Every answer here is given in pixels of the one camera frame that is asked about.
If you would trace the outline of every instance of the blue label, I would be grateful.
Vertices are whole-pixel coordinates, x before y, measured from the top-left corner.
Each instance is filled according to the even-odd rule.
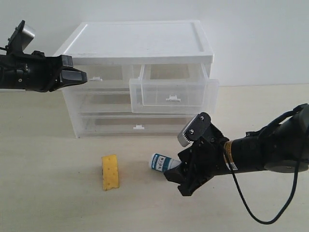
[[[169,168],[170,160],[171,160],[170,157],[155,154],[153,161],[152,161],[151,168],[159,172],[165,172]]]

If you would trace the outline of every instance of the white wall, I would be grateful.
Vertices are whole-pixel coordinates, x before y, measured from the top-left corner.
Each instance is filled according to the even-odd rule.
[[[26,50],[52,55],[82,21],[200,19],[221,85],[309,83],[306,0],[10,0],[0,7],[0,44],[22,20],[37,31]]]

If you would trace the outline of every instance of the beige table surface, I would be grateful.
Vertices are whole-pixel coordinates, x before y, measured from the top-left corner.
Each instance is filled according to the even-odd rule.
[[[258,130],[309,102],[309,85],[221,87],[213,123],[230,139]],[[272,226],[253,221],[232,176],[215,177],[182,197],[177,184],[148,168],[157,152],[177,157],[175,137],[74,138],[61,92],[0,93],[0,232],[307,231],[309,172]],[[102,191],[101,156],[117,154],[120,188]],[[292,174],[239,174],[253,212],[271,219],[286,201]]]

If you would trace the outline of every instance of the white lid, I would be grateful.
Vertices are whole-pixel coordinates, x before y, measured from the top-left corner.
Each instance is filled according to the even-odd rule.
[[[212,63],[200,21],[84,22],[55,55],[75,65]]]

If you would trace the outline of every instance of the wire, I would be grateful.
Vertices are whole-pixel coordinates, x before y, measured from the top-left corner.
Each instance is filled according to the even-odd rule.
[[[288,198],[288,200],[286,201],[286,203],[284,204],[284,206],[282,207],[282,209],[278,212],[278,214],[270,221],[262,221],[260,219],[258,219],[250,210],[241,190],[240,190],[240,187],[239,187],[239,184],[238,184],[238,181],[236,179],[236,175],[235,175],[235,172],[232,168],[232,165],[231,165],[231,162],[229,160],[229,157],[226,153],[226,150],[224,149],[223,146],[221,146],[221,148],[223,149],[223,154],[227,160],[227,163],[228,163],[228,166],[231,170],[231,173],[232,173],[232,176],[233,176],[233,179],[234,179],[234,182],[235,182],[235,185],[236,185],[236,188],[238,190],[238,193],[240,195],[240,198],[243,202],[243,204],[245,205],[248,213],[250,214],[250,216],[255,220],[257,221],[258,223],[260,224],[263,224],[263,225],[270,225],[270,224],[273,224],[275,223],[280,217],[281,215],[283,214],[283,212],[286,210],[286,208],[289,206],[289,204],[291,203],[293,197],[294,197],[294,194],[295,194],[295,190],[296,190],[296,186],[297,186],[297,179],[298,179],[298,171],[299,171],[299,166],[300,166],[300,162],[301,162],[301,158],[302,158],[302,153],[304,151],[304,148],[305,148],[305,145],[306,145],[306,140],[307,140],[307,137],[309,135],[309,126],[307,127],[307,130],[306,130],[306,133],[305,133],[305,136],[304,136],[304,141],[302,143],[302,146],[301,146],[301,149],[300,149],[300,154],[299,154],[299,157],[298,157],[298,160],[297,160],[297,163],[296,163],[296,166],[295,166],[295,171],[294,171],[294,179],[293,179],[293,185],[292,185],[292,190],[291,190],[291,193],[290,193],[290,196]]]

